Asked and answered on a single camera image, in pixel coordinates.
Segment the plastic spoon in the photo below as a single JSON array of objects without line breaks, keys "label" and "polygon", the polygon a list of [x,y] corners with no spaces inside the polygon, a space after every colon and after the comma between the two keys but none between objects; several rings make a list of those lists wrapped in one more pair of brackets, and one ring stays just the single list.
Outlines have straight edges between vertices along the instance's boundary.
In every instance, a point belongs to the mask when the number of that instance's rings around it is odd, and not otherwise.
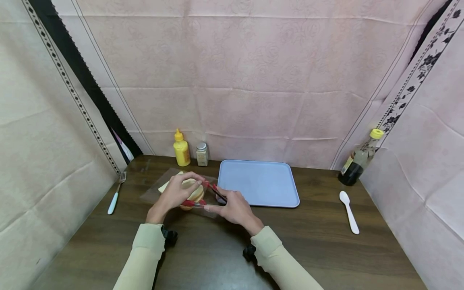
[{"label": "plastic spoon", "polygon": [[349,226],[351,227],[351,231],[353,232],[353,234],[359,235],[358,225],[356,223],[356,220],[354,219],[353,213],[351,212],[351,208],[349,207],[348,194],[344,191],[340,191],[340,200],[345,204],[345,207],[347,208],[348,221]]}]

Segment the black fabric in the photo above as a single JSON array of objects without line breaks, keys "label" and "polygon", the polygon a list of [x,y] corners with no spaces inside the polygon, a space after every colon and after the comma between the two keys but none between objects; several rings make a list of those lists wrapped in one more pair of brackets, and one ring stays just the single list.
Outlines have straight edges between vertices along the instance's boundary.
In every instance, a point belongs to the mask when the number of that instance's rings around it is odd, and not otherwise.
[{"label": "black fabric", "polygon": [[65,25],[59,18],[52,2],[50,0],[29,0],[29,2],[31,3],[32,7],[34,7],[37,16],[40,18],[50,37],[53,39],[56,46],[63,54],[72,71],[79,79],[80,83],[89,94],[92,101],[95,103],[96,107],[100,111],[100,114],[102,114],[103,120],[113,135],[113,138],[115,139],[116,144],[118,145],[126,163],[129,163],[129,160],[127,159],[126,154],[123,152],[121,145],[117,141],[114,132],[116,132],[122,142],[124,142],[124,144],[129,148],[134,157],[141,155],[142,151],[134,139],[127,132],[125,126],[98,86],[97,82],[92,76],[92,73],[87,67],[87,64],[84,62],[84,59],[82,58],[79,50],[66,30]]},{"label": "black fabric", "polygon": [[440,19],[441,15],[445,12],[445,10],[448,8],[449,4],[451,3],[451,0],[447,0],[443,6],[438,9],[438,11],[430,18],[429,22],[427,22],[427,25],[424,28],[424,31],[422,32],[419,41],[417,42],[416,48],[414,49],[414,52],[412,53],[412,57],[409,60],[409,62],[412,61],[414,56],[416,55],[417,51],[419,50],[420,46],[424,43],[425,38],[429,34],[430,30],[435,26],[435,23]]}]

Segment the hand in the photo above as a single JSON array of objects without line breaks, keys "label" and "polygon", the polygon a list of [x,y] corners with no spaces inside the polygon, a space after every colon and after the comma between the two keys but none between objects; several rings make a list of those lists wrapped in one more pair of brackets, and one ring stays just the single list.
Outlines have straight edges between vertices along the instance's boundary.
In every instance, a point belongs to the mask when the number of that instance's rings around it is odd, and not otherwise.
[{"label": "hand", "polygon": [[227,198],[225,206],[207,205],[204,209],[210,213],[217,213],[233,224],[244,227],[252,236],[256,236],[264,225],[253,212],[240,191],[224,190],[218,187],[219,192]]},{"label": "hand", "polygon": [[[198,180],[187,189],[182,188],[182,182],[187,179]],[[169,184],[161,194],[158,201],[150,208],[147,215],[146,223],[161,224],[168,211],[178,207],[184,202],[200,185],[205,181],[205,178],[194,173],[187,172],[180,175],[174,175],[169,180]]]}]

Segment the wooden table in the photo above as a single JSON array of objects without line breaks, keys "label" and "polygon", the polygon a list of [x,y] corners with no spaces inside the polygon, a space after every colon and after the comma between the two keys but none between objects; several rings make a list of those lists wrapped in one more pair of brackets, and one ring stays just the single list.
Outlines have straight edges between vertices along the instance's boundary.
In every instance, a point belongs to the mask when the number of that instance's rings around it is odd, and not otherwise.
[{"label": "wooden table", "polygon": [[[218,176],[219,164],[211,161],[206,168],[190,165],[182,170]],[[114,214],[106,212],[115,185],[33,289],[112,289],[150,208],[139,196],[169,168],[177,168],[174,158],[139,156],[132,161]],[[325,290],[426,289],[361,183],[346,188],[361,231],[354,235],[338,200],[344,188],[337,172],[306,168],[292,172],[299,207],[253,211]],[[158,264],[154,289],[278,289],[267,273],[243,258],[250,237],[239,226],[180,209],[168,214],[165,225],[179,238]]]}]

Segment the plastic tray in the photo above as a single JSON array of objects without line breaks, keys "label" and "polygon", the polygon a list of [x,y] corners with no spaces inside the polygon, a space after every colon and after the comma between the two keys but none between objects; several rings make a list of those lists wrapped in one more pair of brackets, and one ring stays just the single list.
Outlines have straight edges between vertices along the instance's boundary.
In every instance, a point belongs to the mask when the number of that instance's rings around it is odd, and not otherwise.
[{"label": "plastic tray", "polygon": [[297,207],[300,204],[286,163],[224,160],[219,168],[218,185],[240,191],[252,206]]}]

